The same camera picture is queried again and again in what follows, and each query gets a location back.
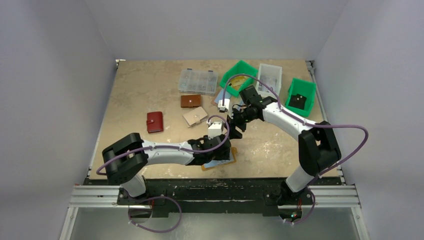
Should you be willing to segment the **mustard yellow card holder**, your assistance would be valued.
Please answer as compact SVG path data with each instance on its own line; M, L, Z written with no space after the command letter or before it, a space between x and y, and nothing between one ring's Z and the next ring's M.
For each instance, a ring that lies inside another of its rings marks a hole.
M216 168L216 167L219 167L219 166L224 166L224 165L235 163L237 161L237 159L236 159L237 153L238 153L237 148L231 147L229 159L227 159L227 160L211 160L210 162L203 164L201 166L201 169L203 171L207 171L207 170L211 170L212 168Z

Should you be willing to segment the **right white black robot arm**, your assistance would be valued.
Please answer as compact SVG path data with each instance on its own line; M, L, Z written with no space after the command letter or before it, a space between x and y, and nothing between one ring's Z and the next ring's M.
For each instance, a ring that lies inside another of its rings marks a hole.
M319 173L341 159L334 131L326 121L302 119L279 105L272 96L262 97L253 86L241 91L239 109L226 106L231 139L241 139L247 124L254 120L272 124L293 137L298 144L299 167L281 184L282 195L301 192Z

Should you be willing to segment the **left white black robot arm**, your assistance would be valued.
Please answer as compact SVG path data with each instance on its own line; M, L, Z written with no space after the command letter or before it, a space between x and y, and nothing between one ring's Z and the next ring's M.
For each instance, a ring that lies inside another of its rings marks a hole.
M150 165L177 164L201 166L212 160L228 160L231 142L225 134L203 136L181 143L156 143L131 133L102 151L103 165L96 170L105 175L109 185L121 186L132 198L147 192L139 171Z

